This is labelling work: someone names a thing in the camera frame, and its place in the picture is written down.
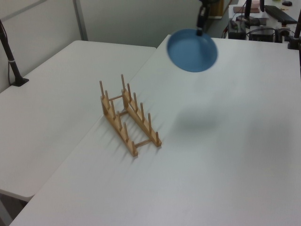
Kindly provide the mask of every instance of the wire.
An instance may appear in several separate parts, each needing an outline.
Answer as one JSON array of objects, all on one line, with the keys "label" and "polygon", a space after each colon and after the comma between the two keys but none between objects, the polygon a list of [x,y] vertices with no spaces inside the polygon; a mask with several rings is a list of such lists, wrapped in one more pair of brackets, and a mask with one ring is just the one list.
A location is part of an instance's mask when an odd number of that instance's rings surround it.
[{"label": "wire", "polygon": [[246,2],[244,3],[244,5],[240,8],[240,10],[241,10],[241,16],[243,15],[243,10],[244,10],[244,6],[246,5]]},{"label": "wire", "polygon": [[259,28],[259,29],[255,29],[255,30],[252,30],[252,31],[248,32],[246,35],[251,34],[253,32],[263,31],[263,30],[274,30],[274,31],[276,31],[276,29],[274,29],[274,28]]},{"label": "wire", "polygon": [[11,83],[10,83],[10,78],[9,78],[9,62],[8,62],[8,83],[9,83],[9,85],[11,86]]}]

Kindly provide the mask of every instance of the electronic equipment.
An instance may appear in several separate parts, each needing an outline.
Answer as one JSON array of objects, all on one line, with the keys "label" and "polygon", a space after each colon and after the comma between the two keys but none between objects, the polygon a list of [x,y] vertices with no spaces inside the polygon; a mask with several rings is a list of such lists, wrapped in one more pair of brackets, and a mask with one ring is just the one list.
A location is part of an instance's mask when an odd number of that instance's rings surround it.
[{"label": "electronic equipment", "polygon": [[300,32],[301,32],[301,9],[299,13],[298,23],[296,26],[295,34],[293,37],[290,36],[289,44],[287,45],[288,49],[299,49],[300,48]]},{"label": "electronic equipment", "polygon": [[246,26],[243,21],[232,21],[228,23],[228,38],[229,39],[246,39]]},{"label": "electronic equipment", "polygon": [[271,27],[252,26],[249,33],[250,41],[274,41],[274,29]]},{"label": "electronic equipment", "polygon": [[291,1],[284,1],[284,2],[282,2],[282,5],[284,5],[284,6],[292,6],[293,4],[292,4]]},{"label": "electronic equipment", "polygon": [[[261,25],[260,20],[258,18],[254,18],[254,17],[250,16],[251,4],[252,4],[252,0],[246,0],[246,11],[245,11],[244,16],[236,17],[237,21],[244,21],[247,28],[249,28],[251,26]],[[260,6],[260,10],[262,12],[264,12],[264,0],[260,0],[259,6]]]},{"label": "electronic equipment", "polygon": [[13,53],[11,52],[11,49],[9,47],[8,37],[7,37],[6,31],[4,29],[4,26],[1,22],[1,20],[0,20],[0,40],[2,42],[2,45],[3,45],[4,51],[6,53],[6,56],[8,58],[8,62],[11,66],[11,69],[14,72],[14,75],[15,75],[15,82],[12,83],[12,86],[19,86],[20,87],[20,86],[24,85],[26,82],[28,82],[29,80],[26,79],[26,78],[23,78],[20,75],[20,72],[19,72],[19,69],[17,67],[16,61],[14,59]]},{"label": "electronic equipment", "polygon": [[288,14],[283,12],[281,9],[277,8],[276,6],[264,6],[265,11],[271,17],[277,19],[282,25],[287,24],[296,24],[297,21],[291,18]]}]

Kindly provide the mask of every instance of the black cable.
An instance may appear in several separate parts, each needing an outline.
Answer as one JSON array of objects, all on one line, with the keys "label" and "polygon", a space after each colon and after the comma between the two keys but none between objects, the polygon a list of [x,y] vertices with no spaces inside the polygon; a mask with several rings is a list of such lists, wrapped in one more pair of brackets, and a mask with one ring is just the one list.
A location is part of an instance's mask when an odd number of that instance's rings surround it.
[{"label": "black cable", "polygon": [[1,27],[2,27],[2,29],[3,29],[3,31],[4,31],[4,35],[5,35],[5,38],[6,38],[6,40],[8,39],[8,35],[6,34],[6,30],[5,30],[5,28],[4,28],[4,26],[3,26],[3,24],[1,23]]},{"label": "black cable", "polygon": [[9,78],[9,62],[8,62],[8,83],[9,83],[9,85],[11,86],[11,83],[10,83],[10,78]]},{"label": "black cable", "polygon": [[252,31],[248,32],[246,35],[251,34],[253,32],[263,31],[263,30],[274,30],[275,31],[276,29],[274,29],[274,28],[259,28],[259,29],[255,29],[255,30],[252,30]]}]

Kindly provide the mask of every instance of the desk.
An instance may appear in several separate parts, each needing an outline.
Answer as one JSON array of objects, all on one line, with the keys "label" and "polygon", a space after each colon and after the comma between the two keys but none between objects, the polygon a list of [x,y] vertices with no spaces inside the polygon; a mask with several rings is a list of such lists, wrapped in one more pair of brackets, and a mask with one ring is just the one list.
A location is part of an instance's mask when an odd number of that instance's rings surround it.
[{"label": "desk", "polygon": [[216,64],[189,73],[167,38],[130,82],[162,147],[133,158],[100,118],[11,226],[301,225],[299,52],[214,39]]},{"label": "desk", "polygon": [[29,201],[99,118],[99,80],[118,94],[154,50],[75,41],[2,92],[0,193]]}]

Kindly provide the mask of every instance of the white wall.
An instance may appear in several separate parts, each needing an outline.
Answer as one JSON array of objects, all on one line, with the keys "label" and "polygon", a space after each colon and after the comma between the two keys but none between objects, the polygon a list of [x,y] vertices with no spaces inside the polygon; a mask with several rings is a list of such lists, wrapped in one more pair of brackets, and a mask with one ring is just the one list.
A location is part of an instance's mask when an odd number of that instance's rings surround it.
[{"label": "white wall", "polygon": [[158,47],[172,32],[194,28],[199,0],[80,0],[89,41]]},{"label": "white wall", "polygon": [[[22,76],[74,40],[80,40],[72,0],[47,0],[3,22],[3,25]],[[8,87],[7,63],[0,45],[0,92]]]}]

